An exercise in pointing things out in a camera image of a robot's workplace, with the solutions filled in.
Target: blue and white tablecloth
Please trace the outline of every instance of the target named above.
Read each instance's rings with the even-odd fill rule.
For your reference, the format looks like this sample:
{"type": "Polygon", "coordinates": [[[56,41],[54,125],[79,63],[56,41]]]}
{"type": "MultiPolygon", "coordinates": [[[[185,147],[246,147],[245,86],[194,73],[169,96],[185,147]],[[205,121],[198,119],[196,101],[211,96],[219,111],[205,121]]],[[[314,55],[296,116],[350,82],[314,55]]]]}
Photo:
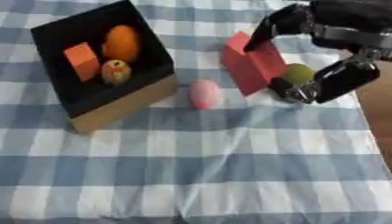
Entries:
{"type": "MultiPolygon", "coordinates": [[[[245,99],[222,68],[227,38],[290,1],[132,0],[175,59],[178,92],[73,132],[29,29],[112,2],[0,1],[0,223],[392,223],[390,175],[355,94],[245,99]],[[197,78],[222,87],[219,108],[189,104],[197,78]]],[[[276,44],[288,63],[338,59],[306,36],[276,44]]]]}

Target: wooden floor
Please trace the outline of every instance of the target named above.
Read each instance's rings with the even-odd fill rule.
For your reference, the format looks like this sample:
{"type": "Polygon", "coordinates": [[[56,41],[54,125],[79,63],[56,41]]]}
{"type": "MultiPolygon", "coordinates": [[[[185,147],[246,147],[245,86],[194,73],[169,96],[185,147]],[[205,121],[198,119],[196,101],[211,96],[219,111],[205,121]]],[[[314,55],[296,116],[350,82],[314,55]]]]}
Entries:
{"type": "Polygon", "coordinates": [[[392,171],[392,63],[378,63],[381,78],[357,90],[360,104],[392,171]]]}

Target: red block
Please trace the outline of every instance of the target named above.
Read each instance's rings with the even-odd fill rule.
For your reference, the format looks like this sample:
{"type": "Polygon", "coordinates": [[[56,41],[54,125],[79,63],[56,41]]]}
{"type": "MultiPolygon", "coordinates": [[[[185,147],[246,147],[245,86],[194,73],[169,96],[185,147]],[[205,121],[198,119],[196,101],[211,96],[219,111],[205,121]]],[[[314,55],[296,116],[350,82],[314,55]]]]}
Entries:
{"type": "Polygon", "coordinates": [[[249,36],[243,31],[230,38],[220,56],[237,87],[245,96],[266,88],[272,78],[281,76],[287,68],[275,45],[268,41],[252,52],[244,52],[249,36]]]}
{"type": "Polygon", "coordinates": [[[88,43],[70,47],[64,51],[64,54],[81,81],[88,81],[93,78],[100,69],[98,58],[88,43]]]}

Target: pink ball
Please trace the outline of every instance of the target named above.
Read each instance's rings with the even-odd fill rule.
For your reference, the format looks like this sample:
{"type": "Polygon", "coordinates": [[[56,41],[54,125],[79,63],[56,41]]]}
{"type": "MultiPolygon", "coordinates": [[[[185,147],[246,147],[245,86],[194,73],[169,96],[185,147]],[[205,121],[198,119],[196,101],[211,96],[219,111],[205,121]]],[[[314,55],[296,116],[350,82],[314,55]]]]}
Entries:
{"type": "Polygon", "coordinates": [[[189,91],[191,102],[197,109],[211,109],[221,103],[221,90],[211,80],[196,80],[189,91]]]}

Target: orange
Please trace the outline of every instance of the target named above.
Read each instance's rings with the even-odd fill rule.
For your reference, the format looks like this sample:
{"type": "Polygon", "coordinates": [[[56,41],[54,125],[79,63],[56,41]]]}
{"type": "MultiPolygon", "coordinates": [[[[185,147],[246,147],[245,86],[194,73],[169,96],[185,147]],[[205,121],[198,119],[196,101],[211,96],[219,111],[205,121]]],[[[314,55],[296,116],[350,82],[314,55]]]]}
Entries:
{"type": "Polygon", "coordinates": [[[106,42],[102,45],[102,52],[111,60],[134,61],[140,52],[137,31],[124,24],[113,27],[106,36],[106,42]]]}

